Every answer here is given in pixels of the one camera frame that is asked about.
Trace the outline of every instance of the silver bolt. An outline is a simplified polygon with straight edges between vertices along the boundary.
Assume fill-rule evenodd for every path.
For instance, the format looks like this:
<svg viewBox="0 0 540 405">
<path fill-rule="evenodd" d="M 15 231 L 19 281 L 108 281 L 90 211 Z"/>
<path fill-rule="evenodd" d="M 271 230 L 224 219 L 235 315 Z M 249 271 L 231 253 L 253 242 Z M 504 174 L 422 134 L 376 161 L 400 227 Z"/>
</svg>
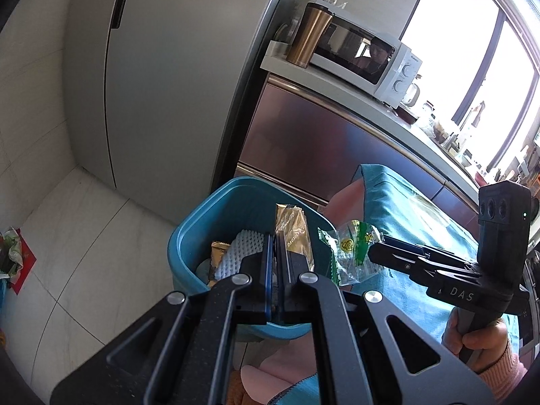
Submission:
<svg viewBox="0 0 540 405">
<path fill-rule="evenodd" d="M 249 276 L 247 274 L 235 274 L 231 280 L 235 285 L 245 285 L 249 283 Z"/>
<path fill-rule="evenodd" d="M 379 291 L 368 291 L 364 294 L 364 298 L 370 303 L 379 303 L 382 300 L 382 294 Z"/>
<path fill-rule="evenodd" d="M 182 304 L 184 301 L 186 301 L 186 296 L 181 292 L 171 292 L 167 296 L 167 301 L 169 304 Z"/>
<path fill-rule="evenodd" d="M 315 283 L 319 278 L 315 273 L 303 273 L 300 275 L 300 280 L 304 283 Z"/>
</svg>

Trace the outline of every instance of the microwave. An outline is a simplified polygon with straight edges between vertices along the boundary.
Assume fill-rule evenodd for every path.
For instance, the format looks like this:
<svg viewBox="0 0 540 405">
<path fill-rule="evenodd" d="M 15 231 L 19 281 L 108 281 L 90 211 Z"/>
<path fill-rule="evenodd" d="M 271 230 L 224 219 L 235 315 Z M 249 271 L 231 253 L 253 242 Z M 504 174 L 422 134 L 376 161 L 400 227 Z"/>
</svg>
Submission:
<svg viewBox="0 0 540 405">
<path fill-rule="evenodd" d="M 312 64 L 396 108 L 416 78 L 422 61 L 385 33 L 374 33 L 344 9 L 323 0 L 334 17 L 322 34 Z"/>
</svg>

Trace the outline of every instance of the trash can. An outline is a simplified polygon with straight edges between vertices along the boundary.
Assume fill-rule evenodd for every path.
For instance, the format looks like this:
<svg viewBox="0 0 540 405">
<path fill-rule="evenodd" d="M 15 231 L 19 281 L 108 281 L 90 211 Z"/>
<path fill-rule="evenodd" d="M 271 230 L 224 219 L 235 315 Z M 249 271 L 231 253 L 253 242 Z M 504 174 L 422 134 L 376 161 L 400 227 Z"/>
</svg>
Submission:
<svg viewBox="0 0 540 405">
<path fill-rule="evenodd" d="M 210 257 L 213 241 L 231 243 L 242 230 L 271 233 L 275 228 L 276 204 L 293 204 L 306 215 L 315 271 L 327 275 L 330 249 L 319 240 L 317 228 L 334 230 L 332 224 L 309 206 L 270 183 L 252 177 L 238 177 L 210 195 L 172 233 L 168 262 L 175 290 L 187 295 L 210 289 L 195 276 L 197 266 Z M 309 324 L 265 326 L 242 324 L 239 335 L 291 340 L 306 334 Z"/>
</svg>

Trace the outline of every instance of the human hand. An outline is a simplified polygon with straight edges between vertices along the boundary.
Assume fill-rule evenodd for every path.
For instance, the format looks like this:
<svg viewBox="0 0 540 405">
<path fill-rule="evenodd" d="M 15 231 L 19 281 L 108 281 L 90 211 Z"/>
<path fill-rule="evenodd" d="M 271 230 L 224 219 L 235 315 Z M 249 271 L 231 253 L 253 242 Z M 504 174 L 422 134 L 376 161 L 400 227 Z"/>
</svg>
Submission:
<svg viewBox="0 0 540 405">
<path fill-rule="evenodd" d="M 497 319 L 492 325 L 484 329 L 461 334 L 456 329 L 457 308 L 452 309 L 441 342 L 454 355 L 458 356 L 463 346 L 482 352 L 478 359 L 470 367 L 476 373 L 487 370 L 494 365 L 504 354 L 508 345 L 507 326 L 502 318 Z"/>
</svg>

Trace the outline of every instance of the gold wrapper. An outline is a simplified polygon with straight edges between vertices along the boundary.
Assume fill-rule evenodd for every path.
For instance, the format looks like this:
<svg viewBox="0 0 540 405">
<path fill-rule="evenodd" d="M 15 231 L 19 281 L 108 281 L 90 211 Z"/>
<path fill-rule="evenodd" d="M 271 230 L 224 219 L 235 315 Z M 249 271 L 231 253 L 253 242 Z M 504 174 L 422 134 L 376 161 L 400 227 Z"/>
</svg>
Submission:
<svg viewBox="0 0 540 405">
<path fill-rule="evenodd" d="M 310 271 L 315 269 L 311 241 L 307 230 L 306 215 L 300 207 L 286 204 L 277 204 L 275 231 L 283 231 L 287 250 L 303 254 L 307 259 Z"/>
<path fill-rule="evenodd" d="M 210 281 L 215 278 L 215 270 L 218 268 L 223 255 L 229 249 L 230 245 L 223 242 L 212 242 L 212 257 L 210 259 L 210 270 L 208 273 L 208 278 Z"/>
</svg>

